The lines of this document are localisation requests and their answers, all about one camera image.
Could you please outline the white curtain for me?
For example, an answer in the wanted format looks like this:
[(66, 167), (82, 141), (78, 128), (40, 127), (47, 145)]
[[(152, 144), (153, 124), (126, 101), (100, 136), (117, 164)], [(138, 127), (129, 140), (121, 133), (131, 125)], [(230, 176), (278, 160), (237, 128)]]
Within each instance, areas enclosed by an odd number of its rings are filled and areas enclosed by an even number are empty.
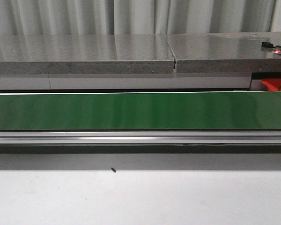
[(281, 31), (281, 0), (0, 0), (0, 35)]

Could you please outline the black sensor box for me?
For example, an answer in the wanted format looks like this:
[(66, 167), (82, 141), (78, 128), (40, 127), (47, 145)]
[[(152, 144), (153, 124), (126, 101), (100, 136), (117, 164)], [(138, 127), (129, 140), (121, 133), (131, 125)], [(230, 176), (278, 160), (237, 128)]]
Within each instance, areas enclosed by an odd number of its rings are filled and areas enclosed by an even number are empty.
[(274, 48), (274, 45), (271, 42), (262, 42), (261, 46), (264, 48)]

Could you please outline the aluminium conveyor frame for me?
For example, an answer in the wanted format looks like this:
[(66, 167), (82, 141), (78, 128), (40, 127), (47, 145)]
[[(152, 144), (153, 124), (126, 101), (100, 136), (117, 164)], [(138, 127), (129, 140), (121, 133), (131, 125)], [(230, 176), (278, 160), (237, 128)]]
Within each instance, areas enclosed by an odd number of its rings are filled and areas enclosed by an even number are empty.
[(0, 132), (0, 144), (281, 145), (281, 131)]

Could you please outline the green conveyor belt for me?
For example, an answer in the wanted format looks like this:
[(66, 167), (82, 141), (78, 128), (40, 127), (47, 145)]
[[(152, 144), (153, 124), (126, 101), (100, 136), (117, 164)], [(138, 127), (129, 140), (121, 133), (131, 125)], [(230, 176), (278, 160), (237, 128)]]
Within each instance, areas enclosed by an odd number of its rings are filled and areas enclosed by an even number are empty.
[(0, 131), (277, 129), (280, 92), (0, 95)]

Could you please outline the red plastic bin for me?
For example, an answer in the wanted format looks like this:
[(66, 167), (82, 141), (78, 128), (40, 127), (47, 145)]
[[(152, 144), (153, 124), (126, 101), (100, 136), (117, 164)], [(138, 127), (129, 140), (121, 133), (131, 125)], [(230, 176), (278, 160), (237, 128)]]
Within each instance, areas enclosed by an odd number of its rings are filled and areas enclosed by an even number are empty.
[(281, 91), (281, 78), (264, 79), (261, 81), (268, 91)]

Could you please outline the grey stone counter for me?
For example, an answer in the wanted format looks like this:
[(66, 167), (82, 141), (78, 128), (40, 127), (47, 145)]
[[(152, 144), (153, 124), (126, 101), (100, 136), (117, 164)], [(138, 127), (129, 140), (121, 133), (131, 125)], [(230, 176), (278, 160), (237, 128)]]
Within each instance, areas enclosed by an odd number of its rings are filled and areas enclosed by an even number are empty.
[(281, 32), (0, 35), (0, 74), (281, 72)]

